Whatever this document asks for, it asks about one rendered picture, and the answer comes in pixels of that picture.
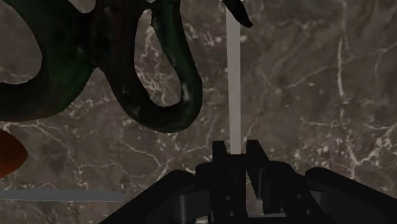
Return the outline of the dark green octopus figure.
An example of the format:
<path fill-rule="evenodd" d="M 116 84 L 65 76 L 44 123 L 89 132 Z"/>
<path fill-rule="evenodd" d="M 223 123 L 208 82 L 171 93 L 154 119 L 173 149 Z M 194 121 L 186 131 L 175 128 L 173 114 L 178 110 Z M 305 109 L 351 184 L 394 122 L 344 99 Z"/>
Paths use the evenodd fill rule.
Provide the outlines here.
<path fill-rule="evenodd" d="M 65 110 L 100 69 L 120 106 L 137 123 L 157 132 L 187 129 L 202 107 L 202 79 L 181 20 L 181 0 L 96 0 L 88 13 L 69 0 L 3 0 L 31 29 L 41 51 L 32 79 L 0 83 L 0 121 L 25 122 Z M 135 69 L 135 39 L 143 12 L 181 85 L 180 100 L 154 103 Z"/>

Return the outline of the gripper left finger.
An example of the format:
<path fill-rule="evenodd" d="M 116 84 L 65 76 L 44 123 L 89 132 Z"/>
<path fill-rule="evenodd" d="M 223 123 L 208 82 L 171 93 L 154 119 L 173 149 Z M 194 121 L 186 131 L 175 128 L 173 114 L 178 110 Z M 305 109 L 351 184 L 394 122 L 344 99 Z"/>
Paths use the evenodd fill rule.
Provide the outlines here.
<path fill-rule="evenodd" d="M 175 170 L 110 214 L 99 224 L 195 224 L 221 219 L 229 197 L 229 154 L 223 141 L 212 143 L 212 161 L 195 174 Z"/>

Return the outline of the orange round thing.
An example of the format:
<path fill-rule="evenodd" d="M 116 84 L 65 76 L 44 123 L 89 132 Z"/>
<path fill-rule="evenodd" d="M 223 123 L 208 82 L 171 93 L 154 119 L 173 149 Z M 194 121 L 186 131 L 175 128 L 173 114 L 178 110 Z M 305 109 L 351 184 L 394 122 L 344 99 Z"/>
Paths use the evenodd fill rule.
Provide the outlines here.
<path fill-rule="evenodd" d="M 24 145 L 15 136 L 0 129 L 0 179 L 17 170 L 27 158 Z"/>

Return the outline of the white flat stick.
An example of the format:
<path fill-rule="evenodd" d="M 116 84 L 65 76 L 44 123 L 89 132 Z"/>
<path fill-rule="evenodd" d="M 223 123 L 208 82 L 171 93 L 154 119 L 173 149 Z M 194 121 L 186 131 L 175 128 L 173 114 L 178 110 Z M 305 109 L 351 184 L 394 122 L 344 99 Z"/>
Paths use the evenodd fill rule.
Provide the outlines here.
<path fill-rule="evenodd" d="M 225 16 L 230 153 L 241 154 L 240 25 L 228 9 Z"/>

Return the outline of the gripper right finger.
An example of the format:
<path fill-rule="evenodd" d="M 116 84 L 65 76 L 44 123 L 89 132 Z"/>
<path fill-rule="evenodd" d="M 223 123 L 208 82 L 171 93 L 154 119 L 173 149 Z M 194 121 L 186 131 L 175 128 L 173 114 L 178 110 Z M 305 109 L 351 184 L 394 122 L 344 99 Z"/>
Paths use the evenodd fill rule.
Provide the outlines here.
<path fill-rule="evenodd" d="M 290 224 L 397 224 L 397 199 L 323 167 L 301 175 L 246 143 L 247 173 L 264 214 Z"/>

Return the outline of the grey flat blade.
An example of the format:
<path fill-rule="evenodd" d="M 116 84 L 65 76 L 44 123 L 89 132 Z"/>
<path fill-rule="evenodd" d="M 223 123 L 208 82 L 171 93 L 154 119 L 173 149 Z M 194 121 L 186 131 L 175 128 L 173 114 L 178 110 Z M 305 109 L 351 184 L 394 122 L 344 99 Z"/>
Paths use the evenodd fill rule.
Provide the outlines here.
<path fill-rule="evenodd" d="M 50 202 L 122 202 L 126 195 L 104 190 L 25 189 L 0 190 L 0 200 L 33 200 Z"/>

